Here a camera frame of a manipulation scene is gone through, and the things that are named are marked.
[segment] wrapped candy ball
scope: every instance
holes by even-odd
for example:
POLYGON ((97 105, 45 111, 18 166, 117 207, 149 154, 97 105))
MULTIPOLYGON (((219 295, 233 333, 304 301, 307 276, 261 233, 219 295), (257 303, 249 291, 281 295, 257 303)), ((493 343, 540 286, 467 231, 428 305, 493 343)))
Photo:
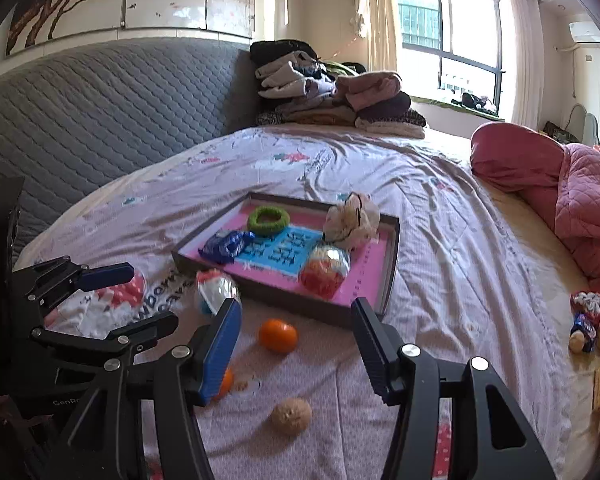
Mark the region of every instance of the wrapped candy ball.
POLYGON ((298 279, 308 290, 330 300, 351 268, 349 255, 334 246, 317 246, 307 258, 298 279))

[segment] folded clothes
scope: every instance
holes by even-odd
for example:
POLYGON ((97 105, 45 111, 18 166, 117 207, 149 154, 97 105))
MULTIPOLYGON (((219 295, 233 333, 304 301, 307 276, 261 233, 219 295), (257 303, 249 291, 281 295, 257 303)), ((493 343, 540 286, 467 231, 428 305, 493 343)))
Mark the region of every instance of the folded clothes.
POLYGON ((277 112, 261 112, 256 116, 256 126, 269 126, 271 124, 282 124, 282 114, 277 112))
POLYGON ((355 111, 394 97, 402 81, 396 72, 366 72, 336 79, 336 97, 344 97, 355 111))
MULTIPOLYGON (((365 120, 365 121, 367 120, 362 115, 360 115, 360 113, 358 113, 358 117, 362 120, 365 120)), ((378 117, 378 118, 374 118, 374 119, 371 119, 368 121, 370 123, 377 123, 377 122, 409 123, 409 124, 415 124, 416 126, 422 126, 422 127, 427 126, 427 120, 424 118, 424 116, 417 113, 417 111, 414 110, 413 108, 409 108, 406 112, 404 112, 402 115, 399 115, 399 116, 378 117)))
POLYGON ((302 50, 290 52, 286 56, 279 57, 277 60, 267 63, 256 69, 256 78, 264 79, 273 73, 276 73, 282 66, 291 62, 293 67, 314 68, 317 65, 316 60, 302 50))
POLYGON ((413 137, 413 139, 424 139, 425 129, 411 123, 397 123, 395 121, 365 121, 356 119, 356 127, 370 134, 389 134, 402 137, 413 137))
POLYGON ((276 86, 267 90, 261 90, 258 95, 267 99, 283 99, 286 97, 316 97, 318 94, 325 94, 333 91, 334 84, 325 79, 314 79, 305 77, 297 79, 284 86, 276 86))
POLYGON ((290 103, 284 103, 276 106, 276 111, 289 114, 291 112, 301 112, 303 110, 311 110, 312 108, 333 108, 333 97, 331 92, 318 94, 315 97, 295 97, 290 103))
POLYGON ((302 79, 304 76, 298 70, 294 69, 293 64, 287 61, 283 66, 268 76, 263 82, 264 88, 272 88, 273 86, 284 86, 292 81, 302 79))
POLYGON ((256 66, 266 65, 297 50, 302 50, 314 59, 318 59, 318 55, 311 45, 298 40, 255 41, 249 48, 251 60, 256 66))
POLYGON ((389 120, 393 117, 402 117, 409 108, 411 108, 411 98, 405 92, 398 92, 389 99, 362 108, 358 112, 358 117, 367 121, 389 120))
POLYGON ((334 108, 314 108, 293 112, 283 116, 285 123, 330 124, 334 126, 353 126, 356 113, 348 106, 334 108))

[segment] blue snack package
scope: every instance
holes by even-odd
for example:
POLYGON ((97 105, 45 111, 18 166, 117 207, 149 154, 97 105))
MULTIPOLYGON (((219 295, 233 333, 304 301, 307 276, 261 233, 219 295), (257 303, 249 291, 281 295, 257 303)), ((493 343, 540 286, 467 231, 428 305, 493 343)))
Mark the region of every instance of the blue snack package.
POLYGON ((246 245, 253 242, 255 234, 249 231, 218 231, 204 247, 198 249, 200 256, 216 264, 232 264, 234 258, 246 245))
POLYGON ((585 337, 585 344, 582 351, 587 353, 591 352, 596 340, 596 329, 585 314, 576 314, 574 318, 573 327, 571 327, 571 333, 573 334, 577 331, 582 332, 585 337))

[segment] tray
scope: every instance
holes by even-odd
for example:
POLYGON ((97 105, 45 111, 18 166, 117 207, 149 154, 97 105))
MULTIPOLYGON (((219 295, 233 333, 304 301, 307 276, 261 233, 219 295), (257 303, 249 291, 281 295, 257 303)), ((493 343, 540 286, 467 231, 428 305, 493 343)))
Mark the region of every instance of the tray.
POLYGON ((312 294, 298 282, 298 271, 322 237, 324 219, 332 205, 250 192, 187 235, 171 254, 184 274, 222 269, 234 278, 242 296, 294 314, 350 328, 350 305, 357 297, 365 297, 382 318, 398 254, 400 222, 396 217, 381 215, 378 238, 353 251, 351 270, 331 300, 312 294), (261 205, 283 207, 289 213, 290 225, 281 235, 258 238, 234 263, 224 266, 198 254, 198 249, 219 230, 244 228, 249 214, 261 205))

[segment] green ring toy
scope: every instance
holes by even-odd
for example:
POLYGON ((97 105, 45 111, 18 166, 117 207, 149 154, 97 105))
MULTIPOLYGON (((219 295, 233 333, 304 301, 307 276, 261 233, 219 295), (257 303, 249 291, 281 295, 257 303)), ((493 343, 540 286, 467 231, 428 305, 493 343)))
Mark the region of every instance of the green ring toy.
POLYGON ((281 207, 261 205, 249 215, 247 229, 258 236, 269 236, 278 234, 289 225, 289 213, 281 207), (261 216, 275 218, 274 221, 260 222, 261 216))

